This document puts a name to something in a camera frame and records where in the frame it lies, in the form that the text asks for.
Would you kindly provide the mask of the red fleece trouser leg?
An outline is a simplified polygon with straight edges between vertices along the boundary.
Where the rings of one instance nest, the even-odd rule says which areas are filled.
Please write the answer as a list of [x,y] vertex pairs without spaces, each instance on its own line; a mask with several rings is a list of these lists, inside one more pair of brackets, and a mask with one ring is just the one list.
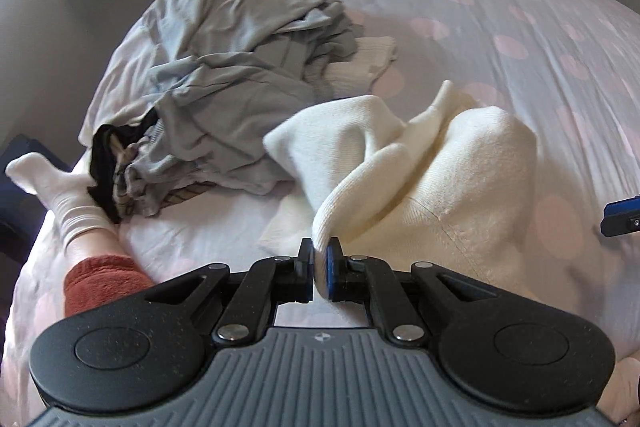
[[64,317],[96,309],[153,285],[154,282],[128,256],[87,258],[65,275]]

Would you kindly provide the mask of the white ribbed garment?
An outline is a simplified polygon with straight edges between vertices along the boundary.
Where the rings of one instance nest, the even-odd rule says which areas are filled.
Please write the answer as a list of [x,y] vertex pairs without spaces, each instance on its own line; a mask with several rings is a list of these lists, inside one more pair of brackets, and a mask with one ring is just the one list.
[[360,37],[356,45],[356,52],[348,60],[329,63],[322,74],[330,88],[330,100],[368,94],[398,57],[392,37]]

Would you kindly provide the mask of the pink polka dot bed sheet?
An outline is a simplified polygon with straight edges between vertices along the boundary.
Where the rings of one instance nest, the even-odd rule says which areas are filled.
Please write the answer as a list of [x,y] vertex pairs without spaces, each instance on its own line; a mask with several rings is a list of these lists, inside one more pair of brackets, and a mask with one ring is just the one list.
[[[450,80],[484,106],[514,114],[537,135],[536,195],[524,202],[522,283],[551,306],[578,313],[611,338],[618,359],[639,358],[639,233],[600,234],[603,207],[639,194],[639,15],[615,0],[343,0],[366,35],[396,39],[398,60],[374,85],[408,121]],[[110,57],[79,133],[89,138],[138,92],[130,81],[153,65],[137,23]],[[163,281],[217,261],[245,269],[292,255],[311,232],[297,217],[302,193],[268,196],[209,190],[120,229],[151,277]],[[44,405],[30,381],[28,351],[62,319],[67,269],[47,215],[17,280],[1,376],[1,425],[25,426]]]

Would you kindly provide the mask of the black plaid garment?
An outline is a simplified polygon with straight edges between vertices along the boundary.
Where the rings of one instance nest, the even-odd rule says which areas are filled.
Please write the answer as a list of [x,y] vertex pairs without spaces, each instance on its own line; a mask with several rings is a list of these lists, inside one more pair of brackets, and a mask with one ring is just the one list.
[[153,217],[221,181],[228,141],[206,115],[169,100],[129,124],[94,132],[88,193],[116,225],[135,213]]

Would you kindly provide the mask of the grey crumpled garment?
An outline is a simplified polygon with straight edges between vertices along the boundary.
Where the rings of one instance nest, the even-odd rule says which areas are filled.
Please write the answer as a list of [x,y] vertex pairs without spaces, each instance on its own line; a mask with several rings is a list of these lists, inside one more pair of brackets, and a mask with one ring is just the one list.
[[138,85],[152,106],[114,196],[146,217],[179,187],[265,195],[284,181],[264,136],[334,97],[326,66],[362,34],[340,0],[155,0],[141,25],[154,53]]

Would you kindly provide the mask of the white sock left foot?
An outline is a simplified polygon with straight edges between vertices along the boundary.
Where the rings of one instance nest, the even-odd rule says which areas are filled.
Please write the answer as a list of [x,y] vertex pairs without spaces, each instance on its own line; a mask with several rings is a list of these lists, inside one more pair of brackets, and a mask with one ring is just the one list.
[[117,230],[88,192],[90,176],[64,172],[38,153],[9,162],[6,175],[53,213],[66,254],[85,259],[122,254]]

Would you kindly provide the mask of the cream knit sweater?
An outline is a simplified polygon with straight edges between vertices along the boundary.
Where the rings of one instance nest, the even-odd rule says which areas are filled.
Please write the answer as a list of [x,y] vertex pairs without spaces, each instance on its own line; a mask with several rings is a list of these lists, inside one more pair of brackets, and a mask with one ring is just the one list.
[[312,106],[265,136],[293,179],[260,245],[291,254],[302,239],[328,287],[328,246],[385,260],[426,260],[528,294],[524,239],[533,213],[537,140],[518,118],[444,82],[401,120],[377,96]]

